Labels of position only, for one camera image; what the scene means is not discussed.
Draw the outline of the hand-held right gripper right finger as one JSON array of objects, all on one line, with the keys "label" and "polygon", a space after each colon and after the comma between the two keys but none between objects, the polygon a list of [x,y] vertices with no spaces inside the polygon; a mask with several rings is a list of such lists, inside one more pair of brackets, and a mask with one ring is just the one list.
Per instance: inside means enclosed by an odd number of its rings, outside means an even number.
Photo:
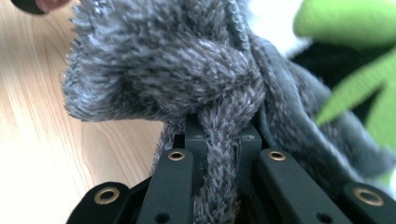
[{"label": "hand-held right gripper right finger", "polygon": [[343,212],[289,153],[264,149],[252,124],[240,140],[239,190],[253,224],[343,224]]}]

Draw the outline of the grey fuzzy cloth garment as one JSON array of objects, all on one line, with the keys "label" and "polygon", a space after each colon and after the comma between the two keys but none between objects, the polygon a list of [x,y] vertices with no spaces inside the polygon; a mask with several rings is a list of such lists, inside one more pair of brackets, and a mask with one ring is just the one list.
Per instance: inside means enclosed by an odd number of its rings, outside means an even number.
[{"label": "grey fuzzy cloth garment", "polygon": [[160,151],[198,116],[208,158],[194,224],[235,223],[238,135],[252,119],[331,196],[396,167],[396,154],[353,114],[314,123],[330,90],[248,29],[243,0],[80,0],[73,22],[64,76],[71,116],[160,120]]}]

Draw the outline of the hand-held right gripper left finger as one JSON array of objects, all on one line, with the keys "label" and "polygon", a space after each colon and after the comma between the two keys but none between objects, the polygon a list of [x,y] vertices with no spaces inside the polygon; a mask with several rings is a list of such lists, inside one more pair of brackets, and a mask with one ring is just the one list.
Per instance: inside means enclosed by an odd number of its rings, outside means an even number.
[{"label": "hand-held right gripper left finger", "polygon": [[196,115],[186,117],[184,146],[166,150],[151,178],[136,224],[192,224],[194,196],[203,185],[206,137]]}]

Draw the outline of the panda plush toy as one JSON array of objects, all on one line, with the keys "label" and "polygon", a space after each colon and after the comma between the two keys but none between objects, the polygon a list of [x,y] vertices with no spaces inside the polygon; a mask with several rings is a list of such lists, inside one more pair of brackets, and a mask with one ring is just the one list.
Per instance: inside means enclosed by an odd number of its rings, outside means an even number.
[{"label": "panda plush toy", "polygon": [[[250,28],[249,0],[243,1],[247,28],[269,41]],[[330,90],[330,96],[313,117],[314,123],[323,127],[351,113],[380,147],[396,154],[396,93],[388,102],[376,103],[369,117],[357,116],[354,111],[356,105],[396,75],[396,1],[302,0],[291,19],[292,31],[304,43],[290,54],[283,54],[269,42],[282,57],[300,65]],[[270,147],[257,120],[250,120],[241,132],[249,124],[257,127]],[[395,170],[361,183],[386,181]]]}]

